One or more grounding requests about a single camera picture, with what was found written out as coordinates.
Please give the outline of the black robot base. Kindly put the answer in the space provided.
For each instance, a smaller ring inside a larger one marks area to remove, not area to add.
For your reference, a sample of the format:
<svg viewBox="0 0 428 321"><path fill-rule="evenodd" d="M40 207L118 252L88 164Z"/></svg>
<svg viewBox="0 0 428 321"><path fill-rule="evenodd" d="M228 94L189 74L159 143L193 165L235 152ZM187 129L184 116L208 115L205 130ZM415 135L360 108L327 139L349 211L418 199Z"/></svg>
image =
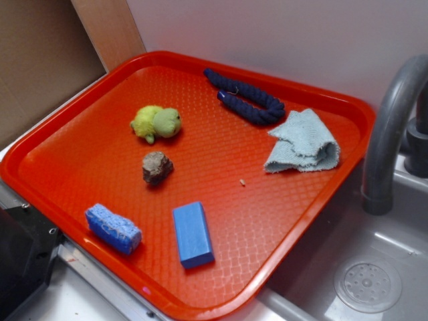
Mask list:
<svg viewBox="0 0 428 321"><path fill-rule="evenodd" d="M62 233L29 204L1 210L1 319L49 286Z"/></svg>

